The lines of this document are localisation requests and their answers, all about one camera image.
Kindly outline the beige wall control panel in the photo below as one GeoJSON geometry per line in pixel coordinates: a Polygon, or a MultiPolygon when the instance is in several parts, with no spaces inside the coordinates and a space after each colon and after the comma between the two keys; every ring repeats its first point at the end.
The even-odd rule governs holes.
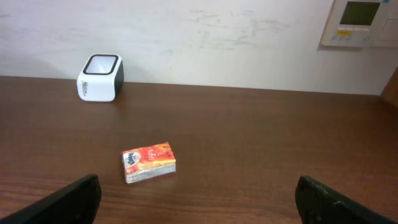
{"type": "Polygon", "coordinates": [[[396,48],[397,0],[334,0],[320,44],[396,48]]]}

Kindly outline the orange tissue pack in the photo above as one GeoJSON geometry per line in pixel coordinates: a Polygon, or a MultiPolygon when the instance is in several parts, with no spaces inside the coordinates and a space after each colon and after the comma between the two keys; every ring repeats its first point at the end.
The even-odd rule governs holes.
{"type": "Polygon", "coordinates": [[[122,152],[127,184],[176,171],[176,158],[168,142],[122,152]]]}

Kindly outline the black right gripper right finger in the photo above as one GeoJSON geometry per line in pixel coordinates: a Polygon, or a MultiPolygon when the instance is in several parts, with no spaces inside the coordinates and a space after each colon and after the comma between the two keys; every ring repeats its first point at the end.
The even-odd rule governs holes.
{"type": "Polygon", "coordinates": [[[308,175],[298,180],[295,203],[303,224],[397,224],[308,175]]]}

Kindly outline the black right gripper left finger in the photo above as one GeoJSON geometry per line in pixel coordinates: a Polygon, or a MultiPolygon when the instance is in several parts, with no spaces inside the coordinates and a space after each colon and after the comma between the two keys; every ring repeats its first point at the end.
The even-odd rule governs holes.
{"type": "Polygon", "coordinates": [[[1,219],[3,224],[92,224],[102,191],[95,174],[86,175],[22,210],[1,219]]]}

